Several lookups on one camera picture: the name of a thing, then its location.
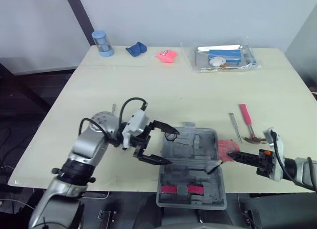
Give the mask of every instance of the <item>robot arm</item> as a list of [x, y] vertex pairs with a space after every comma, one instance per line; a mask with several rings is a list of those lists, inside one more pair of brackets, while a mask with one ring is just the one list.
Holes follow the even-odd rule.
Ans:
[[92, 174], [109, 144], [118, 147], [123, 143], [123, 149], [131, 145], [136, 148], [134, 156], [150, 164], [171, 164], [162, 157], [146, 156], [143, 152], [150, 140], [150, 131], [154, 128], [171, 134], [179, 132], [158, 121], [146, 125], [148, 117], [144, 110], [137, 110], [129, 122], [124, 123], [125, 128], [121, 133], [119, 119], [110, 112], [100, 112], [91, 120], [84, 120], [91, 123], [80, 133], [63, 167], [52, 170], [57, 176], [34, 210], [29, 222], [30, 229], [78, 228], [84, 210], [80, 198], [87, 190], [87, 183], [96, 181]]
[[312, 161], [312, 170], [310, 170], [308, 159], [284, 158], [281, 137], [273, 129], [264, 131], [264, 136], [272, 151], [260, 149], [258, 155], [235, 151], [229, 152], [228, 156], [237, 162], [257, 167], [257, 174], [260, 176], [268, 177], [277, 182], [281, 179], [292, 180], [298, 186], [315, 191], [312, 179], [317, 182], [317, 161]]

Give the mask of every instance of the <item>pink toy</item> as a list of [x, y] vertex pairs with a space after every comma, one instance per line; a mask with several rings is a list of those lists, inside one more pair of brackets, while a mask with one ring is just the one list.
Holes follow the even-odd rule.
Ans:
[[173, 51], [173, 50], [166, 50], [166, 51], [162, 51], [162, 52], [159, 52], [157, 54], [157, 57], [162, 60], [162, 62], [168, 62], [168, 63], [173, 63], [175, 60], [174, 60], [174, 57], [177, 56], [177, 52]]
[[227, 153], [239, 151], [239, 146], [231, 140], [218, 140], [218, 154], [222, 161], [234, 161]]

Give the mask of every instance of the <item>red strap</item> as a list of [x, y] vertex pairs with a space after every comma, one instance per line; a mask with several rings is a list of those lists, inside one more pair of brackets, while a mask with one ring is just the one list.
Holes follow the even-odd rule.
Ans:
[[188, 185], [187, 191], [189, 193], [204, 194], [204, 187]]
[[176, 186], [162, 186], [162, 193], [177, 193]]

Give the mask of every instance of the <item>dark pole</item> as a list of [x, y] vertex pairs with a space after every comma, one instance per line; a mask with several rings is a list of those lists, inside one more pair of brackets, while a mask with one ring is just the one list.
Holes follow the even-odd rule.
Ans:
[[92, 24], [90, 23], [89, 17], [81, 3], [80, 0], [68, 0], [68, 3], [73, 10], [76, 19], [83, 30], [86, 39], [88, 40], [90, 45], [94, 45], [95, 42], [93, 40], [93, 37], [91, 36], [91, 33], [94, 32], [94, 28]]

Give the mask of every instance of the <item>pink object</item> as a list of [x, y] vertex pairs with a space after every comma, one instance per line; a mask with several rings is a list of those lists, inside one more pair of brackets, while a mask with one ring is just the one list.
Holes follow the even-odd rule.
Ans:
[[189, 193], [204, 194], [204, 187], [188, 185], [187, 191]]
[[159, 52], [157, 54], [157, 57], [162, 60], [162, 62], [168, 62], [168, 63], [173, 63], [175, 62], [174, 58], [177, 56], [177, 52], [173, 50], [166, 50]]
[[176, 186], [162, 186], [162, 193], [177, 193]]
[[227, 153], [239, 151], [239, 146], [231, 140], [218, 140], [218, 154], [222, 161], [234, 161]]
[[[245, 104], [239, 104], [239, 108], [241, 110], [244, 122], [248, 125], [248, 127], [250, 128], [252, 125], [251, 122], [251, 118], [249, 116], [248, 110], [247, 110], [247, 106]], [[256, 135], [253, 133], [253, 130], [251, 131], [251, 136], [255, 137]]]

